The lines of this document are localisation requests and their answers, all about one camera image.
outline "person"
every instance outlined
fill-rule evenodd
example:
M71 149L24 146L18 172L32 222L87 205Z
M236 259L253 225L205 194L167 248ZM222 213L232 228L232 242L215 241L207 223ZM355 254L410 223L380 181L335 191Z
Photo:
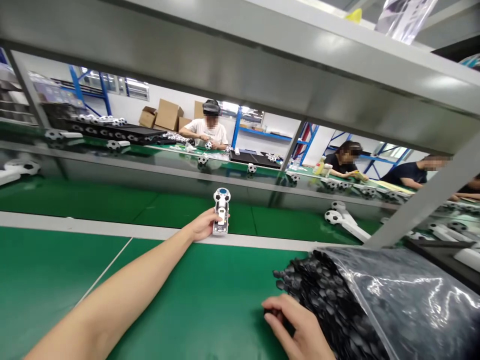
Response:
M455 193L457 197L480 200L480 174Z
M406 162L390 169L380 180L386 183L419 190L427 183L427 173L443 168L449 160L448 156L428 155L420 161ZM450 197L458 201L456 194Z
M219 123L220 105L216 100L207 100L203 104L204 118L197 118L178 132L184 138L195 139L195 146L205 147L211 142L214 150L225 150L229 145L227 130Z
M211 235L213 221L220 220L211 208L125 265L60 320L24 360L106 359L152 302L190 245ZM315 315L292 297L269 297L261 305L282 314L266 313L264 318L290 359L335 360ZM284 328L283 317L295 327L293 337Z
M325 157L325 164L332 166L330 174L333 176L347 179L350 177L362 180L357 166L354 161L358 159L362 153L362 146L359 142L347 140L338 149ZM369 177L363 175L363 180L367 181Z

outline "stack of cardboard boxes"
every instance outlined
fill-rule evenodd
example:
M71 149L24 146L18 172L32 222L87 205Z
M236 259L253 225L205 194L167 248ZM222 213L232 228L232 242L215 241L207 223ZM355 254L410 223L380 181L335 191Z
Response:
M203 103L195 101L195 119L203 118ZM145 106L141 111L139 123L146 128L178 132L192 120L184 116L183 109L173 102L160 99L158 109Z

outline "window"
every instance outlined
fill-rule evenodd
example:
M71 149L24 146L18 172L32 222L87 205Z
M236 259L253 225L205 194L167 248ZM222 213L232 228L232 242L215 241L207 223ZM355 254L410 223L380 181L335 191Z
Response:
M86 67L79 66L77 72L79 74L87 73L80 80L81 85L89 86L97 90L102 88L98 71L91 70L89 72L89 69ZM138 81L131 77L112 75L105 72L102 72L101 75L107 92L145 101L150 100L150 87L147 82Z
M387 143L386 146L382 149L384 146L384 142L380 141L378 146L376 147L375 151L372 152L372 155L378 155L381 157L387 157L387 158L394 158L394 159L400 159L400 157L404 154L405 151L407 153L405 154L406 156L409 155L410 149L403 147L403 146L396 146L394 144Z
M239 107L237 104L227 101L220 101L220 116L237 118ZM241 107L241 120L248 123L261 124L264 118L264 112L258 111L247 106Z

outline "white t-shirt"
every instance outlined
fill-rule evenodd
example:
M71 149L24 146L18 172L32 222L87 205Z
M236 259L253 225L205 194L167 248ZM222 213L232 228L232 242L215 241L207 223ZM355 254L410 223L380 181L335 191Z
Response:
M198 118L192 120L190 123L185 125L185 128L198 135L205 134L218 144L229 144L229 139L227 138L227 130L225 130L225 126L223 126L221 123L218 123L214 128L210 129L208 128L204 118ZM195 146L203 147L205 146L205 141L195 139Z

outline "dark shirt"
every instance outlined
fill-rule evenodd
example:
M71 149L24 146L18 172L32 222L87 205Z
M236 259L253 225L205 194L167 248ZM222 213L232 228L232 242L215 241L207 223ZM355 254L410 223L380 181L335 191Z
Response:
M408 178L419 184L425 184L427 182L427 171L420 170L416 162L407 162L394 167L380 180L403 186L401 178Z
M337 156L333 154L328 154L325 156L325 164L330 164L331 168L339 173L345 174L352 171L358 170L357 166L354 163L339 164Z

